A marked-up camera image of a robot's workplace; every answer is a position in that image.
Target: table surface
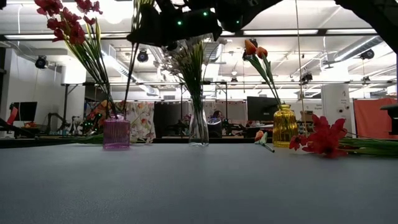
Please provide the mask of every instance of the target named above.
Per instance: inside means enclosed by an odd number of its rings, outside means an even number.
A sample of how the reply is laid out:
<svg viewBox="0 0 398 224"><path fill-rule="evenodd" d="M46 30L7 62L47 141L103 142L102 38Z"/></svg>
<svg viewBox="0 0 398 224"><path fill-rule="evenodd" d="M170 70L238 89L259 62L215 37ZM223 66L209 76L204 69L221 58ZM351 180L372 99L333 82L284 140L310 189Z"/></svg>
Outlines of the table surface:
<svg viewBox="0 0 398 224"><path fill-rule="evenodd" d="M0 223L398 223L398 161L254 144L0 149Z"/></svg>

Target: vase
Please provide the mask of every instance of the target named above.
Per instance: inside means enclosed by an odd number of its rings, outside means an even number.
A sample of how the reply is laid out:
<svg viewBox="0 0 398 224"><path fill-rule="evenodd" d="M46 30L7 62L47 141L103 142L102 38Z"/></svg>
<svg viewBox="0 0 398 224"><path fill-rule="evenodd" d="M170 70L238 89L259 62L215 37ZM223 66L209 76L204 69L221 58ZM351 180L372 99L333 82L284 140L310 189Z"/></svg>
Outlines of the vase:
<svg viewBox="0 0 398 224"><path fill-rule="evenodd" d="M104 149L129 149L130 148L130 121L118 114L105 120L104 124Z"/></svg>
<svg viewBox="0 0 398 224"><path fill-rule="evenodd" d="M296 116L290 105L280 105L274 114L272 143L275 147L289 147L293 136L298 135Z"/></svg>
<svg viewBox="0 0 398 224"><path fill-rule="evenodd" d="M189 144L191 146L205 147L209 145L209 130L207 128L207 118L205 110L203 109L203 101L201 96L200 100L195 102L192 98L192 111L191 122L189 124Z"/></svg>

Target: red flower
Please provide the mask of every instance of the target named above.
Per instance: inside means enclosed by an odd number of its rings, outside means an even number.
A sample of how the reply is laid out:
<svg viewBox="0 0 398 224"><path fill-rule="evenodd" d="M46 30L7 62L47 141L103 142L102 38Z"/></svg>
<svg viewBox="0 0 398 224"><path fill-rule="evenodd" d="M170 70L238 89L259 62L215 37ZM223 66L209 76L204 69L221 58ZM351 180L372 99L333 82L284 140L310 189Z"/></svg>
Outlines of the red flower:
<svg viewBox="0 0 398 224"><path fill-rule="evenodd" d="M94 2L94 6L92 8L93 12L98 12L100 15L102 15L102 11L100 11L100 2L96 1Z"/></svg>
<svg viewBox="0 0 398 224"><path fill-rule="evenodd" d="M53 16L60 13L63 5L60 0L35 0L36 5L39 6L37 12L41 15Z"/></svg>
<svg viewBox="0 0 398 224"><path fill-rule="evenodd" d="M68 21L69 24L71 25L78 25L78 20L81 19L80 16L76 14L72 14L67 7L63 8L62 14L65 18L66 21Z"/></svg>
<svg viewBox="0 0 398 224"><path fill-rule="evenodd" d="M79 24L72 27L70 30L69 41L71 44L82 44L85 41L85 32Z"/></svg>
<svg viewBox="0 0 398 224"><path fill-rule="evenodd" d="M75 0L75 2L79 11L84 12L84 14L87 14L93 7L93 3L90 0Z"/></svg>
<svg viewBox="0 0 398 224"><path fill-rule="evenodd" d="M326 119L326 117L324 117L324 116L321 116L320 118L318 118L317 115L313 114L312 121L313 121L314 131L319 131L321 129L325 129L325 128L329 129L330 128L329 122Z"/></svg>
<svg viewBox="0 0 398 224"><path fill-rule="evenodd" d="M299 135L299 136L293 136L292 140L290 141L289 144L289 149L298 150L301 146L305 146L308 143L308 139L305 136Z"/></svg>
<svg viewBox="0 0 398 224"><path fill-rule="evenodd" d="M338 156L347 155L345 151L338 149L338 138L328 133L327 130L311 134L308 140L310 141L310 149L317 154L325 154L326 157L336 158Z"/></svg>
<svg viewBox="0 0 398 224"><path fill-rule="evenodd" d="M337 136L338 139L342 139L347 134L347 129L344 128L345 119L338 119L330 128L330 131Z"/></svg>
<svg viewBox="0 0 398 224"><path fill-rule="evenodd" d="M47 21L47 28L49 28L50 30L56 30L58 28L60 28L61 23L57 20L57 19L48 19Z"/></svg>
<svg viewBox="0 0 398 224"><path fill-rule="evenodd" d="M60 30L60 29L56 29L56 30L54 31L54 35L55 35L56 38L54 38L54 39L52 40L52 42L56 42L56 41L59 41L59 40L65 40L65 38L64 38L64 36L63 36L63 32L62 32L62 30Z"/></svg>
<svg viewBox="0 0 398 224"><path fill-rule="evenodd" d="M83 19L84 19L84 21L86 21L87 24L89 24L91 26L94 25L94 23L95 23L95 19L94 18L89 19L87 16L84 16Z"/></svg>

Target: orange flower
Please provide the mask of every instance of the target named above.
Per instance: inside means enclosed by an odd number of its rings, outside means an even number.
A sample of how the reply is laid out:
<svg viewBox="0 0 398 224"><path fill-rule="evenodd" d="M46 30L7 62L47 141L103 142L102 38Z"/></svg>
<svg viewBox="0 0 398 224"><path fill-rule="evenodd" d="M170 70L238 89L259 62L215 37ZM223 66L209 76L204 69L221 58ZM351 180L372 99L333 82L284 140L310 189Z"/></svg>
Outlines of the orange flower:
<svg viewBox="0 0 398 224"><path fill-rule="evenodd" d="M254 141L260 141L264 133L260 130L256 133L256 137L254 138Z"/></svg>
<svg viewBox="0 0 398 224"><path fill-rule="evenodd" d="M264 54L266 57L268 57L268 51L266 49L263 49L262 47L257 48L256 50L257 56L262 59L262 55Z"/></svg>
<svg viewBox="0 0 398 224"><path fill-rule="evenodd" d="M244 46L246 48L246 54L247 55L252 55L256 53L256 46L250 40L244 40Z"/></svg>

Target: fluorescent light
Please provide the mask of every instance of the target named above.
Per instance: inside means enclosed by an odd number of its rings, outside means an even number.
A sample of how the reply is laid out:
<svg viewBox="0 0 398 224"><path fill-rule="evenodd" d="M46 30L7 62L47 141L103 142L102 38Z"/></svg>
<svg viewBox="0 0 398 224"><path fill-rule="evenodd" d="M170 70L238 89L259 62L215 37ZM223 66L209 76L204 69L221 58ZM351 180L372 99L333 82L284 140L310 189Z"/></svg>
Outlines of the fluorescent light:
<svg viewBox="0 0 398 224"><path fill-rule="evenodd" d="M326 34L377 34L374 29L330 29Z"/></svg>
<svg viewBox="0 0 398 224"><path fill-rule="evenodd" d="M9 4L35 4L35 2L32 1L7 1L7 5Z"/></svg>
<svg viewBox="0 0 398 224"><path fill-rule="evenodd" d="M316 34L318 30L298 30L300 35ZM244 35L296 35L297 30L245 30Z"/></svg>
<svg viewBox="0 0 398 224"><path fill-rule="evenodd" d="M40 39L54 39L55 36L53 34L39 34L39 35L4 35L7 40L40 40Z"/></svg>
<svg viewBox="0 0 398 224"><path fill-rule="evenodd" d="M103 33L101 38L107 39L124 39L128 33ZM52 40L55 38L53 34L16 34L16 35L4 35L7 40Z"/></svg>
<svg viewBox="0 0 398 224"><path fill-rule="evenodd" d="M235 33L228 32L228 31L223 31L223 32L221 33L221 35L235 35Z"/></svg>

